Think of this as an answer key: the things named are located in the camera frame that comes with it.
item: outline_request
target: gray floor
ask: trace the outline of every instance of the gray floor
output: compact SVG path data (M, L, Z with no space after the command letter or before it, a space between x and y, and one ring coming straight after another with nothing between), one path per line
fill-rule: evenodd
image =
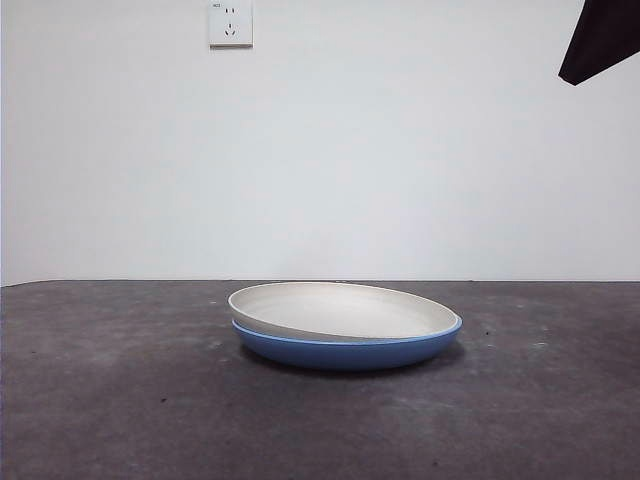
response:
M3 478L640 478L640 284L373 282L459 341L337 374L240 346L253 283L4 288Z

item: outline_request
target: white plate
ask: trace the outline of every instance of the white plate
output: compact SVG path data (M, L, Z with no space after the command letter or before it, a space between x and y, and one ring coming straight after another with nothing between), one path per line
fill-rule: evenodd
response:
M259 334L370 341L445 334L459 317L432 300L397 290L331 282L270 283L229 297L236 323Z

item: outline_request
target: dark fabric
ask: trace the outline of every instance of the dark fabric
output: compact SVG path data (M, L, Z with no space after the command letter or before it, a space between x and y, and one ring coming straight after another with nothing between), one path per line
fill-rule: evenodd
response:
M586 0L560 77L572 85L640 51L640 0Z

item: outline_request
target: electrical outlet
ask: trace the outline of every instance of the electrical outlet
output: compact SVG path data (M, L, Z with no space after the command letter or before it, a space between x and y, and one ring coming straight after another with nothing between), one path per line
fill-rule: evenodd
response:
M251 46L252 0L209 0L209 47Z

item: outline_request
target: stacked plates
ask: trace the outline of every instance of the stacked plates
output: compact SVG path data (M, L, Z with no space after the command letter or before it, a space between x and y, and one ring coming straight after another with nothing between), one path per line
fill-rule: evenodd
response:
M373 370L433 357L462 320L397 290L330 282L270 283L229 297L233 326L259 355L299 367Z

